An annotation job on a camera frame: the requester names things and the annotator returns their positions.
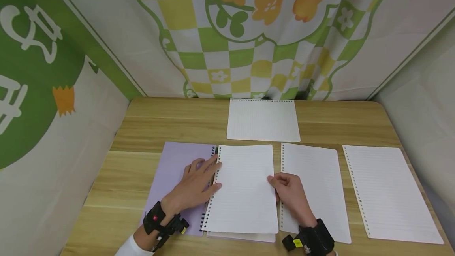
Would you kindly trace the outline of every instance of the checkered pattern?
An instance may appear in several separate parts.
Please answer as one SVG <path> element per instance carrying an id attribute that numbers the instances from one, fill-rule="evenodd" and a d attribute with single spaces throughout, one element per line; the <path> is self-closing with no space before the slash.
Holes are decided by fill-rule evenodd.
<path id="1" fill-rule="evenodd" d="M 379 0 L 341 0 L 317 40 L 287 45 L 229 41 L 210 25 L 205 0 L 141 1 L 159 20 L 162 47 L 187 80 L 187 96 L 285 100 L 326 96 L 332 73 L 362 47 Z"/>

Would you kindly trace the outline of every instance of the wooden table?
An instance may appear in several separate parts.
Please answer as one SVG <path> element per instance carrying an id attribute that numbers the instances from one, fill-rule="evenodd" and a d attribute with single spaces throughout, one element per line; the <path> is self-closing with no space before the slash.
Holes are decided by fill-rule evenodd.
<path id="1" fill-rule="evenodd" d="M 352 244 L 335 243 L 340 255 L 454 255 L 407 158 L 445 244 L 369 239 L 365 233 L 342 145 L 402 148 L 380 104 L 296 101 L 295 105 L 302 137 L 300 144 L 338 151 L 352 237 Z M 116 253 L 137 229 L 166 141 L 217 145 L 272 143 L 275 172 L 279 172 L 280 143 L 226 139 L 228 109 L 229 100 L 136 98 L 132 101 L 62 255 Z M 157 255 L 287 255 L 281 244 L 286 235 L 279 232 L 275 244 L 176 235 Z M 302 254 L 302 250 L 289 253 Z"/>

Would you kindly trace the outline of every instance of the white paper sheet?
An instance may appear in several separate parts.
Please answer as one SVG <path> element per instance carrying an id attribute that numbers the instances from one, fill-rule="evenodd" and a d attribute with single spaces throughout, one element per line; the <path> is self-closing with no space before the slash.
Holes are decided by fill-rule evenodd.
<path id="1" fill-rule="evenodd" d="M 369 238 L 444 243 L 401 149 L 343 150 Z"/>
<path id="2" fill-rule="evenodd" d="M 229 233 L 229 232 L 207 232 L 207 237 L 230 238 L 258 242 L 275 242 L 276 235 L 273 233 Z"/>
<path id="3" fill-rule="evenodd" d="M 222 168 L 214 182 L 222 188 L 209 200 L 202 230 L 234 233 L 278 233 L 272 145 L 218 148 Z"/>
<path id="4" fill-rule="evenodd" d="M 282 143 L 281 172 L 300 177 L 311 211 L 323 220 L 333 240 L 351 243 L 337 151 Z M 299 224 L 283 204 L 280 216 L 280 230 L 299 232 Z"/>
<path id="5" fill-rule="evenodd" d="M 294 101 L 231 99 L 227 139 L 299 142 Z"/>

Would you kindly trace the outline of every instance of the purple notebook cover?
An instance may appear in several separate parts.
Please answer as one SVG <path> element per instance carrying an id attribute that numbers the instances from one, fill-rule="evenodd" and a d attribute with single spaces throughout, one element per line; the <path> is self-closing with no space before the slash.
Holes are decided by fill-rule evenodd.
<path id="1" fill-rule="evenodd" d="M 156 202 L 166 196 L 180 182 L 185 166 L 198 158 L 209 159 L 212 157 L 214 148 L 215 145 L 201 145 L 199 143 L 166 142 L 164 144 L 158 169 L 156 169 L 155 178 L 153 179 L 139 225 L 143 223 L 145 214 L 153 208 Z M 203 213 L 205 213 L 204 204 L 181 212 L 182 217 L 190 224 L 185 234 L 203 235 L 203 232 L 200 231 Z"/>

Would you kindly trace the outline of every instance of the spiral binding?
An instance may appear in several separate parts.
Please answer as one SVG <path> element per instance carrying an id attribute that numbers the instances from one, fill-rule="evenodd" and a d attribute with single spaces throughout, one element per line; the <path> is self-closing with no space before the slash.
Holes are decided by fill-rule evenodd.
<path id="1" fill-rule="evenodd" d="M 215 155 L 215 152 L 216 152 L 216 148 L 213 147 L 212 156 Z M 220 159 L 221 159 L 221 146 L 218 147 L 218 160 L 216 162 L 218 163 L 220 161 Z M 215 178 L 213 178 L 213 184 L 215 184 L 217 182 L 219 172 L 220 172 L 219 170 L 216 171 Z M 209 204 L 207 205 L 206 213 L 203 214 L 204 217 L 203 217 L 203 221 L 201 223 L 201 228 L 202 228 L 202 226 L 204 226 L 204 227 L 207 226 L 207 222 L 209 220 L 209 215 L 210 215 L 210 209 L 212 208 L 213 198 L 215 198 L 215 196 L 210 197 Z"/>
<path id="2" fill-rule="evenodd" d="M 284 143 L 281 143 L 281 172 L 284 172 Z M 280 227 L 283 228 L 284 205 L 280 201 Z"/>
<path id="3" fill-rule="evenodd" d="M 294 102 L 294 100 L 236 99 L 236 98 L 231 98 L 231 101 L 252 101 L 252 102 L 290 102 L 290 103 L 293 103 L 293 102 Z"/>
<path id="4" fill-rule="evenodd" d="M 367 218 L 365 215 L 365 211 L 363 210 L 362 199 L 360 199 L 359 190 L 357 189 L 357 183 L 355 182 L 354 170 L 351 168 L 351 162 L 349 160 L 348 149 L 344 146 L 342 148 L 344 151 L 344 156 L 346 157 L 346 162 L 348 163 L 349 174 L 351 175 L 352 183 L 354 185 L 355 196 L 357 197 L 357 200 L 359 201 L 360 213 L 362 214 L 363 221 L 365 222 L 367 233 L 368 233 L 368 235 L 371 235 L 369 232 L 368 221 L 367 221 Z"/>
<path id="5" fill-rule="evenodd" d="M 212 147 L 212 156 L 215 155 L 215 153 L 216 153 L 216 146 L 213 145 L 213 147 Z M 201 225 L 200 225 L 200 229 L 199 229 L 200 232 L 202 231 L 202 226 L 204 225 L 204 220 L 205 220 L 205 214 L 206 214 L 206 213 L 202 213 L 202 217 L 201 217 L 201 220 L 202 220 L 202 221 L 201 221 Z"/>

